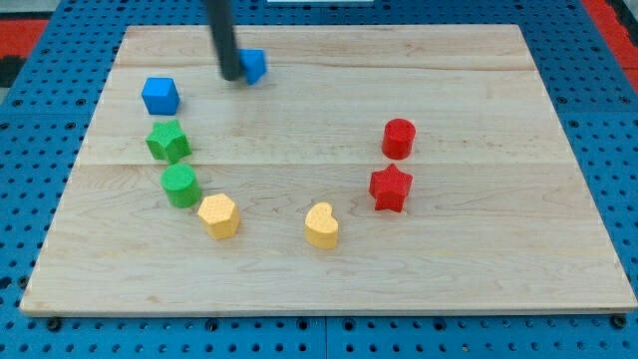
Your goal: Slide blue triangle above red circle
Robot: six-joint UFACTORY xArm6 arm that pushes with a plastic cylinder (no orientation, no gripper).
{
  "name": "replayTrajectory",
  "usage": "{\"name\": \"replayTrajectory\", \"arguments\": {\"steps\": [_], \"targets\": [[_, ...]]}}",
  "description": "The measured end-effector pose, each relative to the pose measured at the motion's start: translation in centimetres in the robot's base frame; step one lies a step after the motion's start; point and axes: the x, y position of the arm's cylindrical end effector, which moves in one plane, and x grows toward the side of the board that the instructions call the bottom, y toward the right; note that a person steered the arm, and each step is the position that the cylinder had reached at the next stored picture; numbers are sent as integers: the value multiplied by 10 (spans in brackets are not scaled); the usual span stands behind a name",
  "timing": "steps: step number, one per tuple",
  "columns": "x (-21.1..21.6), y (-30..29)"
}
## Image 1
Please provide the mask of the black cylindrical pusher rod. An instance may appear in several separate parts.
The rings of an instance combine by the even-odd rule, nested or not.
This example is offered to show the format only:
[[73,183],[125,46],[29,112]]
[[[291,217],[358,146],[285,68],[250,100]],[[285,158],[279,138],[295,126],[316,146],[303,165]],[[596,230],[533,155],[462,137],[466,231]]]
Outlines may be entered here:
[[226,81],[239,80],[243,76],[243,68],[235,38],[231,2],[229,0],[203,0],[203,5],[220,74]]

